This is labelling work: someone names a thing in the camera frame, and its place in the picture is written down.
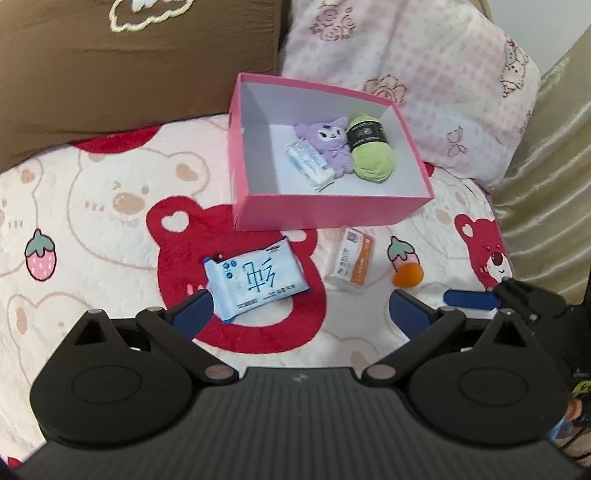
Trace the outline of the white tissue pack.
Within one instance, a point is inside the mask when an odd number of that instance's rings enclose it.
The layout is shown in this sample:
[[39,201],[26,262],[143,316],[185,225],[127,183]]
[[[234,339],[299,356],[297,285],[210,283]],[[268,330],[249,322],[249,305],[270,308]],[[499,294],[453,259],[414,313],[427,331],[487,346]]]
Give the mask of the white tissue pack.
[[287,146],[287,159],[315,191],[322,191],[335,181],[335,170],[306,139]]

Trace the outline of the pink checked pillow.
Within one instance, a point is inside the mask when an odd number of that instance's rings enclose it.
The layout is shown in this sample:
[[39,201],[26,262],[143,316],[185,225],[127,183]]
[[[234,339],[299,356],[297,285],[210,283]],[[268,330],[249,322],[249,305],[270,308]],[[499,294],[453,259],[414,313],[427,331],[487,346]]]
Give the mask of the pink checked pillow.
[[424,161],[487,186],[506,175],[541,75],[470,1],[294,1],[283,76],[397,104]]

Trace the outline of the red bear print blanket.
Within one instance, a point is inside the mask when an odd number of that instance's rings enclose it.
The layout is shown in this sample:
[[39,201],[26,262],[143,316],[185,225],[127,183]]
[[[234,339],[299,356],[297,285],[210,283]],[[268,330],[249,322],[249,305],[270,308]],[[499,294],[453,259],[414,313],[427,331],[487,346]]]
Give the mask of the red bear print blanket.
[[[237,232],[224,115],[113,134],[40,153],[1,177],[1,457],[17,465],[42,434],[30,387],[78,318],[171,306],[204,288],[202,261],[262,248],[280,232]],[[435,197],[409,219],[369,229],[366,286],[325,282],[335,229],[287,237],[307,293],[235,322],[212,321],[201,348],[238,370],[363,370],[404,343],[389,313],[394,275],[416,262],[415,294],[437,307],[450,289],[484,290],[512,266],[481,188],[430,167]]]

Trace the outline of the blue wet wipes pack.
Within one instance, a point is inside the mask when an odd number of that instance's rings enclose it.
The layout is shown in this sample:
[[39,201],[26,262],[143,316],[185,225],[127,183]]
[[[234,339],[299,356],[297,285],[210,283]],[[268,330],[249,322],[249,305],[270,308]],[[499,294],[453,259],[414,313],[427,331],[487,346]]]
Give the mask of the blue wet wipes pack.
[[204,272],[222,323],[310,289],[287,237],[229,259],[206,258]]

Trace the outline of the clear orange-labelled plastic case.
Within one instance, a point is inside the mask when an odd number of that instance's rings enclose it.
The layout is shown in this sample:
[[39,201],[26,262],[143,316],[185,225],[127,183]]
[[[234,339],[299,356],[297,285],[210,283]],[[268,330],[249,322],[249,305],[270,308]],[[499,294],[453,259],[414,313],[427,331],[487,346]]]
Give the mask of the clear orange-labelled plastic case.
[[362,291],[367,286],[375,239],[359,229],[345,226],[332,244],[325,281],[339,290]]

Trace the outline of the pink cardboard box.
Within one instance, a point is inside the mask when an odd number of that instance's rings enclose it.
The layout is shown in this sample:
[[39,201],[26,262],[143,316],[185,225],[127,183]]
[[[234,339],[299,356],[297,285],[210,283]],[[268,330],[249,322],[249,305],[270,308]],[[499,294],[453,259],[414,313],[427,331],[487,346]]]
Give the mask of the pink cardboard box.
[[341,87],[239,74],[228,159],[242,231],[391,225],[435,197],[399,107]]

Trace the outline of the purple Kuromi plush toy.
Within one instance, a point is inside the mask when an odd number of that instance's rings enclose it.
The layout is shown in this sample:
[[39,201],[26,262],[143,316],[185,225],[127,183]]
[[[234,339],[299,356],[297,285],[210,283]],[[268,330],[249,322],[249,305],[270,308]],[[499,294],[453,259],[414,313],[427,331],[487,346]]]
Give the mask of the purple Kuromi plush toy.
[[339,117],[332,122],[321,122],[311,125],[294,124],[297,138],[306,139],[335,170],[335,177],[353,174],[353,160],[349,149],[346,127],[348,117]]

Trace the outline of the olive satin curtain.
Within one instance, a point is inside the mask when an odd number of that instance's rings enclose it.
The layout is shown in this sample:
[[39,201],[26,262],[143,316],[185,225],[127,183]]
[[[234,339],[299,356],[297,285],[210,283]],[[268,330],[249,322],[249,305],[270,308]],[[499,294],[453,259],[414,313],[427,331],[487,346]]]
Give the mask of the olive satin curtain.
[[583,301],[590,275],[590,34],[543,76],[523,140],[493,190],[517,279]]

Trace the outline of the green yarn ball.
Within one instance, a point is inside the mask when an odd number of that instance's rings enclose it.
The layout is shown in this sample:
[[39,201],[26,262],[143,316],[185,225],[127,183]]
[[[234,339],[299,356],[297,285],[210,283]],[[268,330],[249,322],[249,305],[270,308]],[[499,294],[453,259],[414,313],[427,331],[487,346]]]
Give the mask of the green yarn ball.
[[353,172],[363,180],[383,183],[396,168],[396,157],[382,123],[367,114],[349,121],[346,129]]

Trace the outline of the orange makeup sponge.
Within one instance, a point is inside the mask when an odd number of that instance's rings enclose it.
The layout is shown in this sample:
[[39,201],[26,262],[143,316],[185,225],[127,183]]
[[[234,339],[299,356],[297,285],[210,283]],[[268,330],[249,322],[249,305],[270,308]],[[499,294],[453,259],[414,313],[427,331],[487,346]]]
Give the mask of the orange makeup sponge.
[[393,284],[398,288],[414,288],[424,279],[423,267],[418,263],[408,263],[401,266],[394,274]]

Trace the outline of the brown pillow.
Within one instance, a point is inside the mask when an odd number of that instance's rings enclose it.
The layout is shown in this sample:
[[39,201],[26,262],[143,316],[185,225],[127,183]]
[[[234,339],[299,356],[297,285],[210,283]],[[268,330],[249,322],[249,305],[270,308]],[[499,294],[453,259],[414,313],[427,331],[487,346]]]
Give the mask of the brown pillow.
[[286,1],[5,1],[1,167],[51,147],[228,111],[273,74]]

